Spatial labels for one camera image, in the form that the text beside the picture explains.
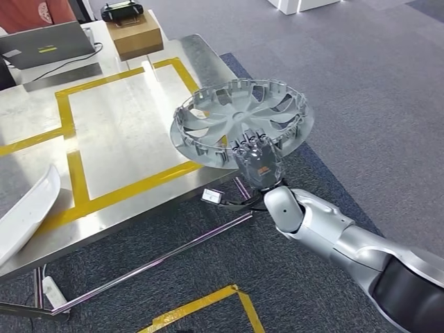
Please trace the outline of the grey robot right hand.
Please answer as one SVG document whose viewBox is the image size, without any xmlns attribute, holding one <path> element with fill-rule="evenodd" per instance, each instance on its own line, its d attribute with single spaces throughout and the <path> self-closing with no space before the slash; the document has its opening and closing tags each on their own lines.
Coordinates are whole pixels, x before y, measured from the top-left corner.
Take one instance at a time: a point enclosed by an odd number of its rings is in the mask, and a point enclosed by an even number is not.
<svg viewBox="0 0 444 333">
<path fill-rule="evenodd" d="M 239 171 L 256 189 L 270 189 L 284 178 L 282 155 L 262 128 L 248 128 L 230 147 Z"/>
</svg>

